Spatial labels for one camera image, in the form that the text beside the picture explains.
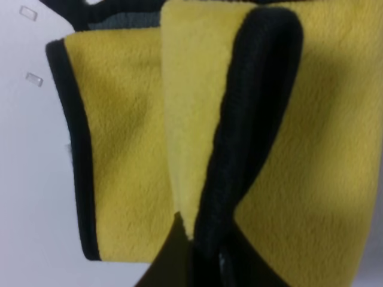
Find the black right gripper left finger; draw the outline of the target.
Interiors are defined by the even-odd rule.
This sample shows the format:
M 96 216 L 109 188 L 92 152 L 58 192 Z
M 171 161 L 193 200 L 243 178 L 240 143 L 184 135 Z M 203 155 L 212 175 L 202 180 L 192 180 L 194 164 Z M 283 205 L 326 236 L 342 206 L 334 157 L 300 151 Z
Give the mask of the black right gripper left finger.
M 181 214 L 177 212 L 161 250 L 136 286 L 190 286 L 192 251 L 193 244 L 187 238 L 183 226 L 183 219 Z

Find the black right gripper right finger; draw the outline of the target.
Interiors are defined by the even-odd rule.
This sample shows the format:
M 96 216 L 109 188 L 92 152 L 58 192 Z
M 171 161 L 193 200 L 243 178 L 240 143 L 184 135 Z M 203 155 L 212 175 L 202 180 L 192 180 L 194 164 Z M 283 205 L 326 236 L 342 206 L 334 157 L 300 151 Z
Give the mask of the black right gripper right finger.
M 223 217 L 220 228 L 218 262 L 221 286 L 288 286 L 251 246 L 232 214 Z

